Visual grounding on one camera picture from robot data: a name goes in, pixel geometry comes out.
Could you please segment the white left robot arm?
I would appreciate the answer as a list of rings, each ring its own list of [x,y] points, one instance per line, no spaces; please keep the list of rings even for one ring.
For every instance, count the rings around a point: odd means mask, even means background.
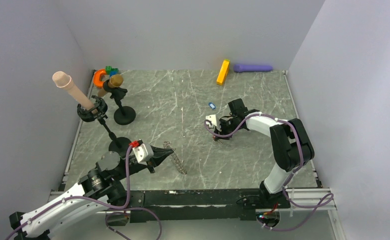
[[[45,205],[9,216],[13,232],[7,239],[48,240],[55,232],[104,210],[124,211],[131,202],[130,176],[142,170],[155,172],[172,148],[136,142],[124,156],[106,152],[95,167],[71,188]]]

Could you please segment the metal disc with keyrings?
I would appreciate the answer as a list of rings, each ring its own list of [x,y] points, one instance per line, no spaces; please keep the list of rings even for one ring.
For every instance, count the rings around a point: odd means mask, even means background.
[[[177,170],[180,174],[186,175],[186,174],[187,174],[187,171],[185,170],[182,161],[179,159],[178,155],[175,153],[175,149],[172,147],[171,142],[169,142],[169,141],[164,141],[164,142],[163,142],[163,147],[164,147],[165,149],[172,149],[172,150],[173,150],[173,153],[170,155],[170,157],[171,157],[171,162],[173,163],[174,167],[176,168],[176,170]]]

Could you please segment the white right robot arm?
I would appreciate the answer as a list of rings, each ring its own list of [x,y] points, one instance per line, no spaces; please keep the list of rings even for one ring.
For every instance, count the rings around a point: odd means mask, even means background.
[[[270,138],[275,164],[260,185],[265,190],[259,193],[258,199],[263,207],[271,208],[278,202],[277,193],[314,158],[314,147],[298,118],[285,120],[257,109],[249,110],[240,98],[229,102],[228,106],[229,115],[221,118],[215,114],[208,115],[204,126],[215,141],[229,140],[239,130],[255,131]]]

